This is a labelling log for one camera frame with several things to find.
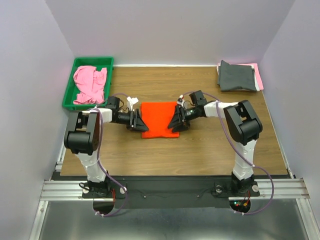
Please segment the orange t shirt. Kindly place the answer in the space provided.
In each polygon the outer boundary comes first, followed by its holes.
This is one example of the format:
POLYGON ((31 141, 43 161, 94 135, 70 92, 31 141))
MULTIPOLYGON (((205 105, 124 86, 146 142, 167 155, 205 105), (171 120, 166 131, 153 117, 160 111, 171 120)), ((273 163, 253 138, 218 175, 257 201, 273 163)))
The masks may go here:
POLYGON ((170 102, 142 102, 140 105, 142 120, 148 131, 141 134, 142 139, 178 138, 179 132, 172 132, 168 128, 174 113, 176 103, 170 102))

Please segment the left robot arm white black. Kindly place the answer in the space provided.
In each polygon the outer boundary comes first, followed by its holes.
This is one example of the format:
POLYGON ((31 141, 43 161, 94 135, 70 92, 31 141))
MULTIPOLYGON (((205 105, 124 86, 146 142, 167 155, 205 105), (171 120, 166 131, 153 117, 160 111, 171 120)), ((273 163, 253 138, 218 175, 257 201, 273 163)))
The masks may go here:
POLYGON ((127 96, 125 110, 120 106, 122 102, 119 97, 110 96, 104 106, 73 111, 69 115, 64 146, 80 160, 87 174, 87 182, 79 184, 87 197, 92 195, 96 198, 105 198, 114 192, 110 184, 111 179, 100 161, 104 124, 120 124, 126 126, 128 130, 142 133, 149 130, 142 120, 140 111, 134 109, 139 99, 127 96))

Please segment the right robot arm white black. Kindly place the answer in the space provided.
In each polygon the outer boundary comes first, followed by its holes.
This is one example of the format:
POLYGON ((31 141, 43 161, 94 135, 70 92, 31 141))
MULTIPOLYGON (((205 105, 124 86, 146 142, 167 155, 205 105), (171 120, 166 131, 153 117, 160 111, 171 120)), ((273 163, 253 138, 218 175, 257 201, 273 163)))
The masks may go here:
POLYGON ((226 185, 216 184, 217 194, 241 196, 245 193, 259 196, 259 187, 254 178, 254 150, 263 125, 248 100, 221 102, 207 101, 201 90, 191 92, 191 107, 185 106, 180 95, 174 107, 174 114, 168 124, 172 132, 183 132, 190 128, 190 121, 196 118, 218 118, 226 138, 235 151, 235 164, 231 180, 226 185))

